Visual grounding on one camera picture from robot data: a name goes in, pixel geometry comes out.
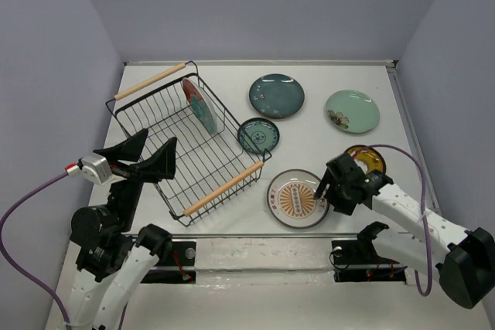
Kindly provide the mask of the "white orange sunburst plate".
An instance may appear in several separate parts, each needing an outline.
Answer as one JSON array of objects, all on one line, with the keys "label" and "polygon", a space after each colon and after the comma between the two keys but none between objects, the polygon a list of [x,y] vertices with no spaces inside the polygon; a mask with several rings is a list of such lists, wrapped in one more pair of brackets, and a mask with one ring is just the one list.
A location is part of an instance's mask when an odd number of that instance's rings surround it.
[{"label": "white orange sunburst plate", "polygon": [[289,169],[275,176],[268,186],[267,204],[273,217],[295,230],[310,229],[329,212],[326,199],[315,199],[320,178],[302,169]]}]

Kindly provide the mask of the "red and teal floral plate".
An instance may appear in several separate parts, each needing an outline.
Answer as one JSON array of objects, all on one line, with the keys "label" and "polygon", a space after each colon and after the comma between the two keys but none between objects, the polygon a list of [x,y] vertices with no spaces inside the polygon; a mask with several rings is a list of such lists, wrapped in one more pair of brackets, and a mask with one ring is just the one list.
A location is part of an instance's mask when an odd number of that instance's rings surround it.
[{"label": "red and teal floral plate", "polygon": [[183,78],[181,84],[186,100],[194,115],[210,135],[216,135],[218,132],[217,116],[211,99],[192,80]]}]

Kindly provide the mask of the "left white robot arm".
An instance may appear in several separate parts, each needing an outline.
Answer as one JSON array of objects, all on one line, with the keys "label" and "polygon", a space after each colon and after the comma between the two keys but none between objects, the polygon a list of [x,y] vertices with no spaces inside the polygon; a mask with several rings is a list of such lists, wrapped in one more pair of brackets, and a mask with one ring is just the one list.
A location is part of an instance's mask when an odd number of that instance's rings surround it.
[{"label": "left white robot arm", "polygon": [[176,174],[177,139],[141,158],[148,130],[110,148],[98,149],[66,168],[95,185],[109,185],[106,203],[78,209],[70,222],[70,242],[80,251],[66,324],[73,329],[113,329],[142,279],[172,252],[172,234],[150,223],[137,238],[128,235],[145,183]]}]

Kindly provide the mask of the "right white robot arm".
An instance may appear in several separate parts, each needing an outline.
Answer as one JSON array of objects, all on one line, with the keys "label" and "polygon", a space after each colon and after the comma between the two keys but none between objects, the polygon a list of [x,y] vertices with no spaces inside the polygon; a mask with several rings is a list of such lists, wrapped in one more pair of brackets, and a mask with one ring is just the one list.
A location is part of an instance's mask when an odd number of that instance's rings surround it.
[{"label": "right white robot arm", "polygon": [[394,233],[372,223],[360,233],[357,256],[366,262],[391,258],[437,282],[465,309],[474,308],[494,288],[494,238],[485,229],[469,230],[443,218],[406,194],[392,178],[373,170],[365,173],[348,153],[326,163],[315,194],[334,211],[351,215],[356,206],[386,216],[407,231]]}]

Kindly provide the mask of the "small yellow patterned dish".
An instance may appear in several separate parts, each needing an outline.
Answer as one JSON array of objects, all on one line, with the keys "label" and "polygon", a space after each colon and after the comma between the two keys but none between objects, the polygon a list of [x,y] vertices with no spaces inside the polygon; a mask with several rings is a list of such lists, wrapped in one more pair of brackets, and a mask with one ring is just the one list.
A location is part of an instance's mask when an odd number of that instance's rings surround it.
[{"label": "small yellow patterned dish", "polygon": [[345,150],[353,160],[368,174],[373,170],[386,173],[387,166],[383,156],[372,148],[365,148],[364,145],[353,145]]}]

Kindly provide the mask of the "small blue patterned dish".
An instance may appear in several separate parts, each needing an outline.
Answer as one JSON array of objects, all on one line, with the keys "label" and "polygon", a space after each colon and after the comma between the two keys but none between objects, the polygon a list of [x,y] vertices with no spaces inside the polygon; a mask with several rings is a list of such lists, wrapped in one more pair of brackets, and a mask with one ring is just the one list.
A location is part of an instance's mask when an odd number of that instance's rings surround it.
[{"label": "small blue patterned dish", "polygon": [[253,117],[238,128],[237,141],[244,150],[263,155],[278,145],[280,132],[272,121],[262,117]]}]

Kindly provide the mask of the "light green flower plate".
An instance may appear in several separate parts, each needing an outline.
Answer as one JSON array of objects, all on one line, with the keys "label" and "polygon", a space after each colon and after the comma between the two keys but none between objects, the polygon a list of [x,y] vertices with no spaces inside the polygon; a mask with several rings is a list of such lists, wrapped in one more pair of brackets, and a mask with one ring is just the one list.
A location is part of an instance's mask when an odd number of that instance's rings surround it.
[{"label": "light green flower plate", "polygon": [[351,134],[374,130],[381,118],[375,101],[358,90],[335,92],[328,98],[325,111],[333,125]]}]

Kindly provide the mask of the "dark teal speckled plate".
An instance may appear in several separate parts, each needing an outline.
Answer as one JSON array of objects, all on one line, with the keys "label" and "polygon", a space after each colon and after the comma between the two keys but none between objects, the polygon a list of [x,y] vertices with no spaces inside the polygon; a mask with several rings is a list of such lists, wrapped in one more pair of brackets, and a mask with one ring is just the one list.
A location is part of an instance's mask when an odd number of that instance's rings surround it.
[{"label": "dark teal speckled plate", "polygon": [[253,82],[248,98],[258,113],[274,119],[284,119],[302,108],[305,92],[294,78],[281,73],[270,73]]}]

